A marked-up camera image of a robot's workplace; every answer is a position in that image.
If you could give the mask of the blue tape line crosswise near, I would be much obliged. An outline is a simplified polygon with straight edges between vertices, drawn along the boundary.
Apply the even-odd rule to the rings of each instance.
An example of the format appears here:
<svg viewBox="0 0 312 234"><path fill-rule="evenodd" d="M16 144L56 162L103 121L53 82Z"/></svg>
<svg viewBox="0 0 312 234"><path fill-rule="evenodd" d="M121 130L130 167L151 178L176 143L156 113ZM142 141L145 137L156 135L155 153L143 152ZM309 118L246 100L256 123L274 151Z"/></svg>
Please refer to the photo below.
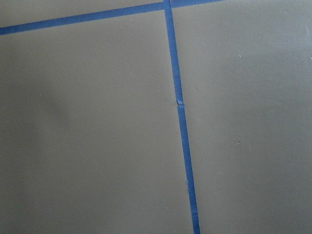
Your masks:
<svg viewBox="0 0 312 234"><path fill-rule="evenodd" d="M24 24L6 26L0 29L0 34L3 36L3 35L9 35L9 34L15 34L15 33L21 33L21 32L51 28L51 27L64 26L64 25L69 25L69 24L76 24L76 23L82 23L82 22L88 22L88 21L123 17L127 15L135 15L135 14L141 14L141 13L161 11L164 9L165 9L165 1L162 1L162 2L156 2L156 3L149 3L149 4L123 7L123 8L112 9L112 10L86 13L86 14L81 14L81 15L67 16L67 17L61 17L61 18L55 18L55 19L47 19L47 20L42 20L42 21L35 21L35 22L29 22L29 23L24 23Z"/></svg>

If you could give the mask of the blue tape line lengthwise left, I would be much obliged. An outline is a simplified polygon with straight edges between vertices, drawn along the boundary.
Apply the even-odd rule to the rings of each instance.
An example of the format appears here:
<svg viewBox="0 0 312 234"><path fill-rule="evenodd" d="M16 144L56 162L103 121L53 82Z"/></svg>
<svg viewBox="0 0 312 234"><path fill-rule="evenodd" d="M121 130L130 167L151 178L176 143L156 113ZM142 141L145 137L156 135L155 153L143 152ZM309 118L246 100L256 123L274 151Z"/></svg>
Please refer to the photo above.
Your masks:
<svg viewBox="0 0 312 234"><path fill-rule="evenodd" d="M176 104L177 104L177 114L178 114L178 122L179 122L180 135L181 135L185 172L186 172L193 233L200 234L201 231L200 231L197 200L196 200L196 193L195 193L195 181L194 181L192 157L191 157L191 151L190 151L188 128L187 128L187 121L186 121L186 114L185 114L185 105L184 105L184 99L183 99L183 89L182 89L180 67L179 67L179 60L178 60L174 16L173 16L171 2L169 0L164 0L163 5L164 5L166 27L167 27L169 52L170 52L173 81L174 81L174 88L175 88L175 99L176 99Z"/></svg>

